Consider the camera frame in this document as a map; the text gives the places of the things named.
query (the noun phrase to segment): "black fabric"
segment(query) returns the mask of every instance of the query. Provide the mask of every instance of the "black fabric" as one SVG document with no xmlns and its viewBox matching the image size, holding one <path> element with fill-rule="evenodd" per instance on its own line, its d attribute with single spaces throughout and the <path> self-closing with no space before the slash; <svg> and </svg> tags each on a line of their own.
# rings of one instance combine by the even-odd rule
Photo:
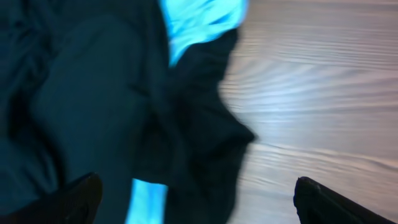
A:
<svg viewBox="0 0 398 224">
<path fill-rule="evenodd" d="M 294 205 L 301 224 L 394 224 L 308 177 L 296 182 Z"/>
<path fill-rule="evenodd" d="M 237 30 L 169 69 L 157 1 L 18 0 L 1 77 L 0 213 L 96 172 L 95 223 L 123 223 L 132 178 L 169 186 L 165 223 L 226 223 L 253 134 L 217 87 Z"/>
</svg>

